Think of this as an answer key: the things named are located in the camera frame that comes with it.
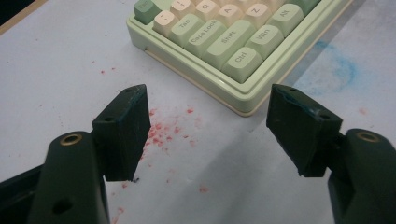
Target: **blue stain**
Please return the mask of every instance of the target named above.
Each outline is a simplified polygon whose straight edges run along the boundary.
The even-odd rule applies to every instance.
[[[354,84],[359,74],[358,66],[340,49],[319,40],[312,51],[321,52],[320,61],[313,62],[306,70],[295,84],[297,89],[311,95],[322,95],[342,91]]]

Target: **sage green keycap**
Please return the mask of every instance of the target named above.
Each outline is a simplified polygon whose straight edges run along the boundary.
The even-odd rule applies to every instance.
[[[227,30],[227,27],[217,20],[207,21],[201,29],[193,34],[184,49],[201,58],[205,50]]]
[[[273,25],[264,25],[246,43],[246,47],[257,50],[265,60],[284,40],[282,32]]]
[[[286,37],[296,28],[303,18],[304,13],[299,6],[285,4],[277,10],[267,24],[276,26],[282,32],[283,36]]]
[[[299,6],[304,16],[308,15],[319,2],[320,0],[288,0],[288,3]]]
[[[233,80],[244,83],[262,64],[262,57],[256,50],[242,47],[222,68],[222,72]]]
[[[221,70],[225,62],[246,44],[254,32],[256,29],[249,21],[236,21],[209,46],[202,59]]]
[[[172,27],[169,39],[184,48],[189,41],[189,37],[202,25],[204,25],[204,22],[199,17],[193,14],[187,14]]]
[[[134,4],[134,17],[145,25],[153,21],[160,12],[151,0],[139,0]]]

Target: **keyboard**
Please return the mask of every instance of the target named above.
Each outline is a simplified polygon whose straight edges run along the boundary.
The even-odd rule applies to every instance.
[[[139,0],[132,42],[251,116],[353,0]]]

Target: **desk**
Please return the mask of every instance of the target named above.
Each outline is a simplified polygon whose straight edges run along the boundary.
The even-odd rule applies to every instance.
[[[52,0],[0,36],[0,181],[41,164],[55,137],[89,132],[120,90],[144,83],[159,132],[138,182],[107,183],[112,223],[333,223],[329,172],[297,175],[265,127],[268,102],[241,118],[135,48],[134,3]],[[393,145],[395,10],[356,0],[284,81],[343,118],[342,133],[363,128]]]

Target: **shift key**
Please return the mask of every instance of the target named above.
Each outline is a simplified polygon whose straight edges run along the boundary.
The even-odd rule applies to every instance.
[[[239,20],[231,25],[204,53],[202,59],[221,70],[221,67],[242,48],[256,32],[250,21]]]

